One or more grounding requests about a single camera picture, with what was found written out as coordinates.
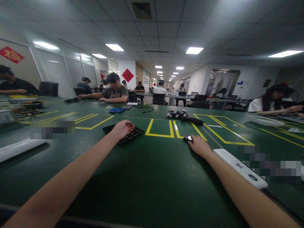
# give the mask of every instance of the ceiling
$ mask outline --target ceiling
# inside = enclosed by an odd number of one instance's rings
[[[149,2],[152,20],[136,19],[132,2]],[[304,64],[304,53],[268,58],[304,50],[302,0],[0,0],[0,4],[6,20],[87,53],[136,60],[153,77],[155,65],[161,65],[165,80],[173,72],[179,72],[178,79],[206,64]],[[125,51],[112,51],[106,43]],[[186,54],[190,46],[204,49],[198,55]],[[185,68],[177,71],[177,66]]]

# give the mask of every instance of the ceiling light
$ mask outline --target ceiling light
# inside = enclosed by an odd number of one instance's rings
[[[275,54],[275,55],[271,55],[269,57],[272,57],[272,58],[282,58],[282,57],[285,57],[285,56],[289,56],[289,55],[293,55],[293,54],[298,54],[298,53],[301,53],[303,51],[286,51],[286,52],[281,52],[281,53],[278,53],[278,54]]]
[[[100,59],[106,59],[107,57],[103,56],[102,54],[92,54],[94,56],[96,56],[97,58],[100,58]]]
[[[113,51],[124,51],[118,44],[106,44]]]
[[[190,47],[190,48],[187,50],[186,54],[198,54],[198,53],[200,53],[203,49],[204,49],[204,48],[202,48],[202,47]]]
[[[58,47],[56,46],[53,46],[51,44],[48,44],[48,43],[45,43],[45,42],[33,42],[34,44],[37,44],[39,46],[42,46],[42,47],[45,47],[45,48],[48,48],[48,49],[59,49]]]

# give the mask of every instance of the green workbench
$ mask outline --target green workbench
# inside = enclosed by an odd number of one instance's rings
[[[104,137],[103,127],[124,119],[144,130],[145,135],[115,146],[69,207],[65,219],[135,227],[248,227],[214,171],[190,151],[182,137],[200,134],[212,149],[223,147],[242,161],[246,158],[241,149],[253,145],[257,152],[269,153],[272,160],[304,157],[303,136],[286,134],[288,126],[277,129],[256,125],[249,121],[248,113],[185,108],[191,116],[205,121],[200,127],[165,117],[169,110],[182,107],[149,105],[154,110],[147,113],[142,111],[148,108],[133,107],[111,114],[109,109],[125,104],[93,100],[66,104],[62,98],[50,97],[43,97],[43,101],[43,115],[0,128],[0,147],[29,138],[31,120],[75,121],[75,133],[57,134],[49,143],[0,163],[2,209],[22,206],[56,173]],[[287,124],[304,130],[304,126]],[[303,184],[272,181],[270,187],[304,219]]]

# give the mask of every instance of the hand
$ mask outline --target hand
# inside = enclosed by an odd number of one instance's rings
[[[113,135],[113,137],[118,137],[119,140],[121,140],[127,134],[131,133],[134,128],[135,126],[134,124],[131,124],[131,121],[123,120],[117,123],[109,134]]]
[[[88,95],[87,94],[81,94],[81,95],[79,95],[78,97],[79,98],[85,98],[85,97],[87,97]]]
[[[205,139],[199,136],[191,135],[193,142],[188,141],[192,150],[201,157],[205,157],[212,153],[210,146],[206,143]]]
[[[303,110],[303,105],[291,106],[285,109],[286,112],[298,112],[302,110]]]
[[[98,101],[99,101],[99,102],[100,102],[100,101],[104,101],[104,102],[109,103],[111,100],[110,100],[110,99],[107,99],[107,98],[99,98]]]

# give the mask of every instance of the red decoration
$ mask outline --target red decoration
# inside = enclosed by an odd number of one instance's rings
[[[134,77],[134,75],[129,71],[128,68],[123,72],[123,74],[121,76],[123,76],[123,78],[127,82],[131,81],[131,79]]]
[[[15,64],[21,62],[24,59],[22,55],[20,55],[18,52],[14,51],[8,46],[0,50],[0,55],[7,58],[8,60],[11,60]]]

